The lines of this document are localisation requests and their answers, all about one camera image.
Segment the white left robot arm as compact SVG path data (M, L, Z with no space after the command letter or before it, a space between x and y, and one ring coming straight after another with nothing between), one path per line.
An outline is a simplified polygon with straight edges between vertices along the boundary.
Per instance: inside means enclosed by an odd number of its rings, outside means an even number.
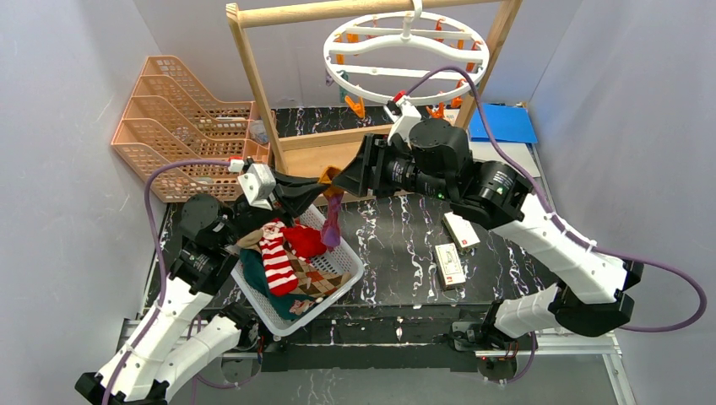
M83 373L75 390L91 404L167 404L176 391L219 355L234 348L251 316L231 304L180 348L174 345L214 298L239 262L228 251L276 219L296 219L328 189L316 178L252 173L232 204L208 193L190 197L179 222L181 249L170 266L157 255L163 276L149 312L111 360Z

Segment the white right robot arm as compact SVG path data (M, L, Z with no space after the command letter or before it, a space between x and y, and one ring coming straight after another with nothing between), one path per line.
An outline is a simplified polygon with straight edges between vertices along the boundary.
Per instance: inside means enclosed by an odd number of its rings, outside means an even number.
M460 345L508 348L530 332L564 327L598 337L626 325L643 266L600 254L542 206L533 185L499 161L479 162L466 132L443 119L426 119L406 137L368 133L333 185L357 197L406 191L447 202L462 219L522 247L557 281L516 300L494 301L481 324L456 332Z

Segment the purple sock with yellow cuff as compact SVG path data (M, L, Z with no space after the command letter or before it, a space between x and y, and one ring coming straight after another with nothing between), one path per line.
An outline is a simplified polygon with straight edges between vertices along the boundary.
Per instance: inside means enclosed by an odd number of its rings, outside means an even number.
M322 243L329 250L333 250L339 246L341 242L339 213L344 197L344 190L334 185L334 179L340 173L340 168L330 165L327 166L323 173L319 176L319 182L321 184L328 185L328 188L323 192L323 196L328 203L328 211L320 233Z

